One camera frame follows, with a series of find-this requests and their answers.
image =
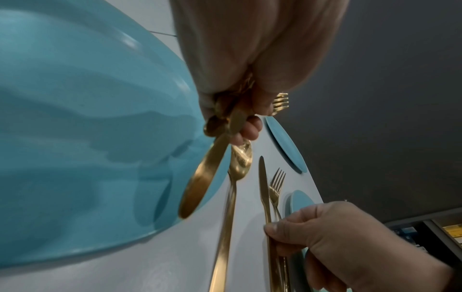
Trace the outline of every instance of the hand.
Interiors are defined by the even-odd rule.
[[[311,205],[265,226],[280,255],[303,247],[310,285],[330,292],[441,292],[452,270],[347,202]]]
[[[348,0],[170,0],[178,41],[199,93],[205,119],[221,111],[253,76],[255,114],[269,115],[272,101],[304,81],[319,64]],[[233,144],[255,140],[262,129],[249,118]]]

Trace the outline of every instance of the table surface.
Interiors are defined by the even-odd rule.
[[[136,13],[149,13],[148,9],[140,8],[145,2],[142,0],[133,1],[133,5],[133,2],[125,5],[122,0],[109,2],[141,24],[147,16],[142,15],[141,20],[137,20],[134,17]],[[160,4],[157,8],[165,11],[155,9],[156,13],[166,15],[165,23],[158,27],[170,28],[168,1],[153,3],[158,2]],[[124,7],[135,7],[138,10],[126,12],[122,9]],[[181,57],[175,36],[154,35]],[[285,202],[294,190],[302,190],[314,203],[322,203],[310,173],[299,174],[292,169],[266,126],[258,140],[252,142],[252,147],[254,162],[250,172],[237,182],[227,278],[229,292],[270,290],[266,236],[263,232],[265,216],[258,185],[260,156],[265,158],[269,179],[279,167],[287,173],[279,203],[282,215]],[[208,291],[229,186],[229,180],[226,179],[217,194],[203,208],[187,220],[153,237],[107,252],[0,270],[0,291]]]

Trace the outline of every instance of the fork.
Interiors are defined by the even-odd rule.
[[[278,112],[289,107],[288,93],[279,93],[273,100],[273,113],[271,115],[277,115]]]
[[[281,214],[279,213],[279,210],[278,210],[278,204],[279,204],[279,194],[281,193],[282,184],[284,183],[284,179],[285,179],[285,172],[283,172],[280,168],[278,168],[278,170],[274,174],[273,179],[271,180],[271,183],[269,185],[269,199],[271,200],[271,203],[274,208],[274,213],[276,214],[276,217],[278,220],[281,219]],[[290,287],[289,266],[287,264],[287,257],[280,257],[279,265],[281,267],[281,275],[283,279],[284,291],[291,292],[292,290]]]

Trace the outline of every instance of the gold cutlery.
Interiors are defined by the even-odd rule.
[[[279,93],[273,100],[273,113],[271,115],[277,115],[278,112],[289,107],[288,93]]]
[[[249,172],[252,164],[252,145],[244,139],[241,146],[231,147],[231,163],[228,170],[231,180],[231,191],[226,202],[225,217],[221,227],[220,239],[218,242],[217,257],[213,268],[212,280],[209,292],[224,292],[226,286],[226,269],[230,254],[230,242],[232,221],[234,218],[234,207],[236,205],[236,181],[243,179]]]
[[[244,106],[245,102],[240,103],[242,100],[243,98],[240,98],[239,102],[237,102],[231,112],[229,122],[224,125],[224,130],[215,139],[190,178],[180,202],[178,211],[180,218],[185,219],[189,217],[197,208],[205,192],[207,192],[208,187],[212,183],[213,177],[223,159],[231,137],[241,131],[247,118],[251,115]]]
[[[276,219],[281,220],[281,214],[278,210],[279,204],[279,194],[281,193],[282,184],[284,183],[285,172],[280,171],[280,168],[276,171],[269,185],[269,198],[273,204],[274,213],[276,214]],[[281,268],[283,286],[285,292],[291,292],[290,279],[289,279],[289,266],[287,263],[287,257],[279,257],[279,265]]]
[[[263,204],[263,209],[265,210],[265,220],[266,223],[270,223],[270,191],[268,189],[268,179],[266,177],[265,160],[263,159],[263,156],[260,156],[260,160],[258,162],[258,178],[260,183],[260,199]],[[267,243],[269,261],[269,287],[271,292],[283,292],[276,261],[278,257],[276,252],[276,244],[274,240],[269,236],[267,236]]]

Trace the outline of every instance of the knife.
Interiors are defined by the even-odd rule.
[[[266,223],[271,222],[271,213],[269,209],[270,191],[268,189],[268,178],[266,177],[265,160],[260,156],[258,162],[258,178],[260,182],[260,199],[265,210]],[[267,236],[268,243],[268,261],[269,261],[269,286],[271,292],[282,292],[282,284],[279,277],[276,252],[276,244],[272,238]]]

